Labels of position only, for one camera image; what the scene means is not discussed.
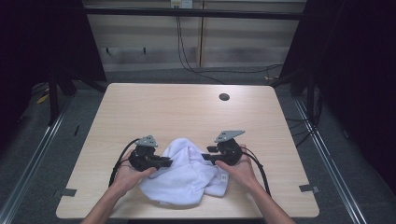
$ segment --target metal bracket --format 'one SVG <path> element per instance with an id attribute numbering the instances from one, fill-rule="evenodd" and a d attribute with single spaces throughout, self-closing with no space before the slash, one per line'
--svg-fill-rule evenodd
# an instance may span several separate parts
<path id="1" fill-rule="evenodd" d="M 62 198 L 62 196 L 74 197 L 76 195 L 76 189 L 58 189 L 53 192 L 52 197 Z"/>
<path id="2" fill-rule="evenodd" d="M 301 192 L 307 192 L 307 191 L 312 191 L 314 194 L 319 193 L 320 189 L 318 186 L 310 186 L 308 185 L 301 185 L 299 186 Z"/>
<path id="3" fill-rule="evenodd" d="M 158 144 L 152 135 L 143 137 L 135 142 L 137 146 L 141 147 L 157 147 Z"/>
<path id="4" fill-rule="evenodd" d="M 238 130 L 238 131 L 222 131 L 219 136 L 216 138 L 215 143 L 226 142 L 232 138 L 235 138 L 238 135 L 241 135 L 245 131 Z"/>

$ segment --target black cable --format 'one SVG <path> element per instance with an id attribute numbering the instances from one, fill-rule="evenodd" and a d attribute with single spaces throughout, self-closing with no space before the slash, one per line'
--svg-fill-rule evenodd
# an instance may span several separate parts
<path id="1" fill-rule="evenodd" d="M 250 152 L 254 156 L 254 159 L 256 159 L 257 161 L 259 160 L 250 149 L 248 149 L 247 147 L 241 147 L 241 148 L 246 149 L 248 152 Z"/>
<path id="2" fill-rule="evenodd" d="M 302 132 L 300 132 L 300 133 L 295 133 L 295 134 L 292 134 L 291 136 L 297 136 L 297 135 L 300 135 L 300 134 L 306 133 L 306 131 L 307 131 L 307 130 L 304 130 L 304 131 L 302 131 Z"/>
<path id="3" fill-rule="evenodd" d="M 210 78 L 210 79 L 212 79 L 212 80 L 214 80 L 214 81 L 216 81 L 216 82 L 218 82 L 220 84 L 225 85 L 224 82 L 222 82 L 222 81 L 220 81 L 218 79 L 215 79 L 215 78 L 209 77 L 209 76 L 204 76 L 202 74 L 199 74 L 198 72 L 195 72 L 194 69 L 190 66 L 189 61 L 187 60 L 186 51 L 184 50 L 184 42 L 183 42 L 183 37 L 181 35 L 180 17 L 176 17 L 176 20 L 177 20 L 177 52 L 178 52 L 178 58 L 180 59 L 180 63 L 183 66 L 183 68 L 186 69 L 189 72 L 193 72 L 195 75 L 198 75 L 200 77 L 207 77 L 207 78 Z M 183 51 L 183 54 L 184 54 L 184 59 L 185 59 L 186 64 L 187 64 L 188 67 L 186 67 L 186 65 L 183 63 L 183 60 L 181 59 L 180 43 L 181 43 L 181 48 L 182 48 L 182 51 Z"/>
<path id="4" fill-rule="evenodd" d="M 258 160 L 256 160 L 255 157 L 251 156 L 250 154 L 248 154 L 246 152 L 242 152 L 242 153 L 244 155 L 249 156 L 254 162 L 256 162 L 257 166 L 259 167 L 260 173 L 262 173 L 262 180 L 264 182 L 265 191 L 267 191 L 267 194 L 271 197 L 270 187 L 268 186 L 267 176 L 264 172 L 262 164 Z"/>
<path id="5" fill-rule="evenodd" d="M 302 144 L 306 138 L 312 133 L 313 131 L 309 132 L 299 143 L 296 144 L 296 147 L 298 147 L 300 144 Z"/>
<path id="6" fill-rule="evenodd" d="M 301 120 L 301 121 L 299 121 L 297 124 L 294 124 L 293 126 L 289 127 L 289 129 L 291 130 L 291 129 L 293 129 L 293 128 L 296 128 L 296 127 L 300 126 L 302 123 L 304 123 L 303 120 Z"/>
<path id="7" fill-rule="evenodd" d="M 308 119 L 288 119 L 288 118 L 285 118 L 285 120 L 289 120 L 289 121 L 307 121 Z"/>
<path id="8" fill-rule="evenodd" d="M 181 54 L 180 54 L 180 43 L 181 43 L 181 50 L 182 50 L 182 52 L 183 52 L 184 59 L 185 59 L 185 62 L 186 62 L 186 64 L 187 64 L 188 67 L 186 67 L 186 65 L 183 63 L 183 61 L 182 61 L 182 59 L 181 59 Z M 194 70 L 194 69 L 190 66 L 189 61 L 187 60 L 186 51 L 184 50 L 183 36 L 182 36 L 182 34 L 181 34 L 180 17 L 177 17 L 177 51 L 178 51 L 178 58 L 179 58 L 180 63 L 181 63 L 181 65 L 183 66 L 184 69 L 186 69 L 186 70 L 189 71 L 189 72 L 193 72 L 194 74 L 196 74 L 196 75 L 198 75 L 198 76 L 207 77 L 207 78 L 210 78 L 210 79 L 212 79 L 212 80 L 215 80 L 215 81 L 217 81 L 217 82 L 219 82 L 219 83 L 221 83 L 221 84 L 225 84 L 225 83 L 222 82 L 222 81 L 220 81 L 220 80 L 218 80 L 218 79 L 215 79 L 215 78 L 213 78 L 213 77 L 204 76 L 204 75 L 202 75 L 202 73 L 239 73 L 239 74 L 254 74 L 254 73 L 265 72 L 265 73 L 267 73 L 267 76 L 269 77 L 269 74 L 268 74 L 268 71 L 269 71 L 269 70 L 275 69 L 275 68 L 277 68 L 277 67 L 283 65 L 283 63 L 271 64 L 271 65 L 266 66 L 265 69 L 256 70 L 256 71 L 226 71 L 226 70 L 196 71 L 196 70 Z"/>
<path id="9" fill-rule="evenodd" d="M 121 153 L 119 159 L 118 159 L 117 162 L 116 162 L 116 165 L 114 165 L 113 172 L 111 173 L 110 181 L 108 182 L 108 186 L 109 186 L 109 187 L 113 184 L 114 178 L 116 177 L 116 173 L 117 173 L 117 171 L 119 170 L 120 165 L 121 165 L 122 162 L 123 162 L 123 161 L 122 161 L 122 156 L 123 156 L 123 154 L 124 154 L 125 151 L 131 146 L 131 144 L 135 143 L 135 142 L 136 142 L 137 140 L 139 140 L 139 139 L 140 139 L 140 138 L 136 138 L 134 141 L 130 142 L 130 143 L 125 147 L 125 149 L 122 151 L 122 153 Z"/>

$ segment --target round hole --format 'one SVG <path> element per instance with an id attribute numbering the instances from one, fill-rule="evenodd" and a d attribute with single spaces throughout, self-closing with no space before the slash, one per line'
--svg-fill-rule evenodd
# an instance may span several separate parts
<path id="1" fill-rule="evenodd" d="M 222 94 L 219 95 L 219 98 L 222 101 L 228 101 L 228 100 L 230 100 L 230 95 L 227 94 L 227 93 L 222 93 Z"/>

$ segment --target forearm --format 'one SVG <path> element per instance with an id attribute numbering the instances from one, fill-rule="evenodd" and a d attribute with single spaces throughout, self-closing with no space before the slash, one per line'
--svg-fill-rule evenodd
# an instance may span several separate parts
<path id="1" fill-rule="evenodd" d="M 106 223 L 117 201 L 125 194 L 117 186 L 111 186 L 96 203 L 91 212 L 82 220 L 81 224 Z"/>
<path id="2" fill-rule="evenodd" d="M 265 192 L 257 181 L 252 181 L 246 185 L 250 195 L 253 197 L 255 203 L 259 207 L 265 221 L 268 224 L 288 224 L 295 223 L 289 215 Z"/>

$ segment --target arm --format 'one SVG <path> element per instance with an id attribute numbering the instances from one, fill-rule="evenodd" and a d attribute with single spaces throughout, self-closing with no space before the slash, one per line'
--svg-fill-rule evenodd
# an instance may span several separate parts
<path id="1" fill-rule="evenodd" d="M 154 167 L 144 172 L 136 171 L 127 160 L 131 152 L 122 158 L 124 161 L 117 172 L 114 183 L 108 188 L 102 198 L 96 203 L 91 212 L 82 220 L 81 224 L 106 223 L 117 201 L 126 192 L 132 189 L 143 177 L 149 176 L 156 171 Z"/>
<path id="2" fill-rule="evenodd" d="M 240 145 L 240 147 L 246 151 L 245 145 Z M 216 161 L 216 165 L 227 171 L 236 182 L 250 193 L 268 224 L 295 223 L 262 188 L 262 185 L 254 175 L 251 161 L 248 156 L 243 155 L 241 160 L 234 166 L 229 166 L 223 161 Z"/>

